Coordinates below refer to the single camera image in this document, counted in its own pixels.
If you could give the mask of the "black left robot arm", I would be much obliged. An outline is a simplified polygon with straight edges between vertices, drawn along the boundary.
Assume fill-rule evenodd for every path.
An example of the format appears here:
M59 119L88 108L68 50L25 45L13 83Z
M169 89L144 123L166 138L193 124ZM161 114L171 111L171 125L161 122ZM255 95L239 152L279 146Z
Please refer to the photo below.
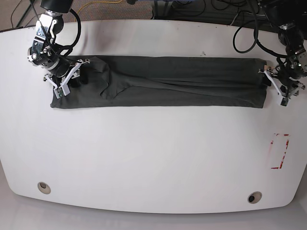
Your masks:
M276 89L278 104L287 106L292 96L298 96L299 91L306 88L299 81L300 78L307 76L307 49L304 47L304 35L299 26L307 11L307 2L305 0L260 0L258 3L271 26L278 28L278 39L285 46L285 55L278 54L261 44L258 37L262 23L258 21L252 3L249 0L246 3L254 17L254 42L249 49L238 50L235 39L239 30L236 30L233 36L234 50L244 54L258 46L266 53L276 57L278 65L274 69L267 68L263 74Z

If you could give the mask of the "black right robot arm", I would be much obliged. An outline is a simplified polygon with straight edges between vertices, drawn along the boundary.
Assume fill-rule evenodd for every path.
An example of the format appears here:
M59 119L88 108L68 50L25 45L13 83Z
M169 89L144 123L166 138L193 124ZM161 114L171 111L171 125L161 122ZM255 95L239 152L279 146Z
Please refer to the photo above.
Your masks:
M79 42L81 36L81 20L71 8L71 0L43 0L40 7L45 10L37 17L35 37L32 46L28 49L28 61L34 66L40 66L48 71L44 81L53 86L56 98L70 94L69 83L72 79L81 76L81 66L89 64L89 59L72 60L68 55ZM56 43L57 35L64 27L63 14L71 13L77 21L77 35L70 45Z

